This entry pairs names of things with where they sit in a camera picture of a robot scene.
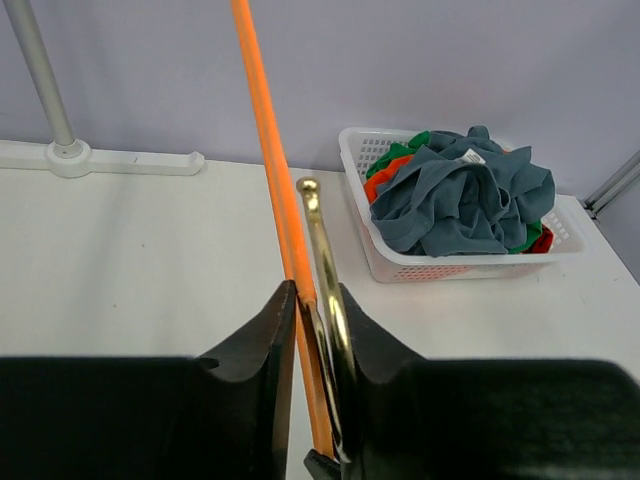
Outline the orange hanger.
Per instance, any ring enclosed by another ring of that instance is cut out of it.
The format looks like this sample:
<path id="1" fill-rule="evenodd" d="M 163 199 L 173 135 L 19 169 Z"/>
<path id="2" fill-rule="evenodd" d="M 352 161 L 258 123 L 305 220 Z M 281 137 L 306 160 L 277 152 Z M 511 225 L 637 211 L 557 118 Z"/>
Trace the orange hanger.
<path id="1" fill-rule="evenodd" d="M 282 264 L 297 289 L 297 342 L 317 452 L 353 460 L 359 445 L 357 375 L 346 307 L 326 232 L 320 183 L 293 181 L 280 138 L 251 8 L 231 9 L 261 144 Z"/>

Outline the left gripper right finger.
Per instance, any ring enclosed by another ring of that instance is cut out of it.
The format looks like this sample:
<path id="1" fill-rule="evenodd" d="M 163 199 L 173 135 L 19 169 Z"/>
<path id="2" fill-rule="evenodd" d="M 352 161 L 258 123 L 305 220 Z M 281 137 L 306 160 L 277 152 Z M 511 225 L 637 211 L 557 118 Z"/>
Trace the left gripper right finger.
<path id="1" fill-rule="evenodd" d="M 344 294 L 359 375 L 353 479 L 635 479 L 639 387 L 597 360 L 434 360 Z"/>

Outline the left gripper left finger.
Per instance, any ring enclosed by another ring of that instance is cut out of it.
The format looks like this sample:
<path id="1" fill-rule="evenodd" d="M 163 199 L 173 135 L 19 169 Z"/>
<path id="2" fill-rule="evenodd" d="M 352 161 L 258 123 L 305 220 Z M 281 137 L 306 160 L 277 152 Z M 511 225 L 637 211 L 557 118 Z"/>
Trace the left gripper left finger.
<path id="1" fill-rule="evenodd" d="M 297 291 L 197 357 L 5 357 L 5 479 L 282 479 Z"/>

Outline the orange t shirt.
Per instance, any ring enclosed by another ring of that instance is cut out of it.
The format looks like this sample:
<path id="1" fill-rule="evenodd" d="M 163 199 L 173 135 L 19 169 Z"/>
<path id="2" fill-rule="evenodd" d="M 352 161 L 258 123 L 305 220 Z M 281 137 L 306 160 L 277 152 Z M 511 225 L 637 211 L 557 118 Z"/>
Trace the orange t shirt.
<path id="1" fill-rule="evenodd" d="M 524 183 L 503 186 L 495 170 L 421 151 L 393 159 L 364 184 L 371 219 L 405 255 L 543 254 L 553 233 L 542 217 L 554 204 L 551 173 L 526 164 Z"/>

